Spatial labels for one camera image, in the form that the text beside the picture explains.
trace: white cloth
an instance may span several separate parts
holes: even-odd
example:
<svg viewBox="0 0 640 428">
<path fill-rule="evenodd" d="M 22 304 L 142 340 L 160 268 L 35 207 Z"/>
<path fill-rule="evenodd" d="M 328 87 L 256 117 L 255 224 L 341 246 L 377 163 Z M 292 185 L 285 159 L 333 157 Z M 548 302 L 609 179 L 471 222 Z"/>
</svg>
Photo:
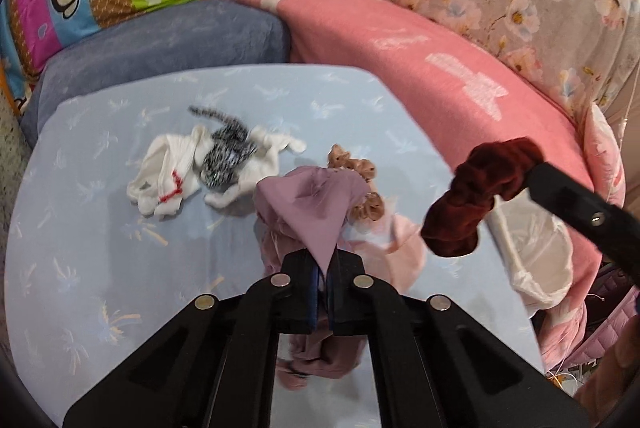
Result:
<svg viewBox="0 0 640 428">
<path fill-rule="evenodd" d="M 280 162 L 278 154 L 289 147 L 295 153 L 306 150 L 306 143 L 288 134 L 267 132 L 262 127 L 254 127 L 249 132 L 248 141 L 258 147 L 256 152 L 236 170 L 238 182 L 230 186 L 224 193 L 205 195 L 204 202 L 220 209 L 229 206 L 241 195 L 252 193 L 255 186 L 265 177 L 278 175 Z"/>
<path fill-rule="evenodd" d="M 193 171 L 194 156 L 211 146 L 209 131 L 202 125 L 194 127 L 191 135 L 159 135 L 146 151 L 138 176 L 127 185 L 127 196 L 145 216 L 175 215 L 182 200 L 200 187 Z"/>
<path fill-rule="evenodd" d="M 558 305 L 574 280 L 574 246 L 564 222 L 535 204 L 529 190 L 510 201 L 496 197 L 486 221 L 529 317 Z"/>
</svg>

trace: blue cushion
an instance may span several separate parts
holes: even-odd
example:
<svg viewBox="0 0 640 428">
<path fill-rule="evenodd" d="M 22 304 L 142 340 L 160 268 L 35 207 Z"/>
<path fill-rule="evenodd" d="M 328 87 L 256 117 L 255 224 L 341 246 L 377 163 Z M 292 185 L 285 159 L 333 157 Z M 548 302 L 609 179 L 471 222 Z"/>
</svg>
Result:
<svg viewBox="0 0 640 428">
<path fill-rule="evenodd" d="M 123 22 L 52 57 L 21 121 L 35 144 L 69 98 L 186 69 L 285 63 L 289 30 L 274 15 L 231 1 L 172 6 Z"/>
</svg>

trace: light blue sheet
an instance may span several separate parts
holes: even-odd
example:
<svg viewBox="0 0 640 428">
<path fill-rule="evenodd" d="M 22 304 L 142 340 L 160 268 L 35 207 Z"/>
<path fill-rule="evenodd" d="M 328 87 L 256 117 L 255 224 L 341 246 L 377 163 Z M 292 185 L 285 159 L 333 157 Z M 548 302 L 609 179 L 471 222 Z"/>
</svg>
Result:
<svg viewBox="0 0 640 428">
<path fill-rule="evenodd" d="M 193 297 L 225 299 L 262 276 L 250 199 L 219 213 L 204 192 L 174 218 L 143 219 L 126 196 L 156 135 L 189 134 L 190 104 L 216 106 L 308 143 L 281 173 L 326 164 L 334 143 L 378 168 L 396 212 L 421 223 L 451 173 L 378 79 L 331 66 L 243 66 L 159 76 L 60 105 L 46 123 L 13 216 L 6 309 L 18 373 L 54 421 Z M 411 296 L 443 293 L 537 368 L 538 346 L 487 229 L 462 259 L 428 254 Z M 378 427 L 368 352 L 349 376 L 274 388 L 273 427 Z"/>
</svg>

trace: lavender fabric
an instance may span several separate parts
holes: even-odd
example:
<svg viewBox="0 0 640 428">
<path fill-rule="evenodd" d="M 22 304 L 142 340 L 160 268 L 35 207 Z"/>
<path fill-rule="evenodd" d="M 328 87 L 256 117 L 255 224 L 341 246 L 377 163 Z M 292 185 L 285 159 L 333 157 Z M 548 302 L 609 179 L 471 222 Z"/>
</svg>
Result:
<svg viewBox="0 0 640 428">
<path fill-rule="evenodd" d="M 349 211 L 370 192 L 353 170 L 300 166 L 284 177 L 261 180 L 255 210 L 268 227 L 262 260 L 268 275 L 280 270 L 287 253 L 306 248 L 323 275 Z"/>
<path fill-rule="evenodd" d="M 326 275 L 349 211 L 368 192 L 369 185 L 356 171 L 319 166 L 301 166 L 284 177 L 260 181 L 254 202 L 268 228 L 261 247 L 265 272 L 276 273 L 287 253 L 306 248 Z M 366 337 L 334 336 L 326 313 L 319 316 L 315 332 L 290 337 L 290 369 L 338 379 L 357 366 Z M 278 375 L 289 388 L 287 378 Z"/>
</svg>

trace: pink blanket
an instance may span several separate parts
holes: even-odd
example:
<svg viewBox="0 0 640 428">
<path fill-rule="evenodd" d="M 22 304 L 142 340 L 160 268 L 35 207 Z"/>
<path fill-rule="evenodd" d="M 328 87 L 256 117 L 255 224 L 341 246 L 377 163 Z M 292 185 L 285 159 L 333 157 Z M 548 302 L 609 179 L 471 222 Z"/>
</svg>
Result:
<svg viewBox="0 0 640 428">
<path fill-rule="evenodd" d="M 385 0 L 234 1 L 288 24 L 292 61 L 355 66 L 380 78 L 450 167 L 480 143 L 528 136 L 546 159 L 593 189 L 580 138 L 564 114 L 491 55 L 440 25 Z M 589 241 L 571 235 L 574 284 L 548 311 L 539 336 L 546 368 L 581 341 L 584 298 L 601 259 Z"/>
</svg>

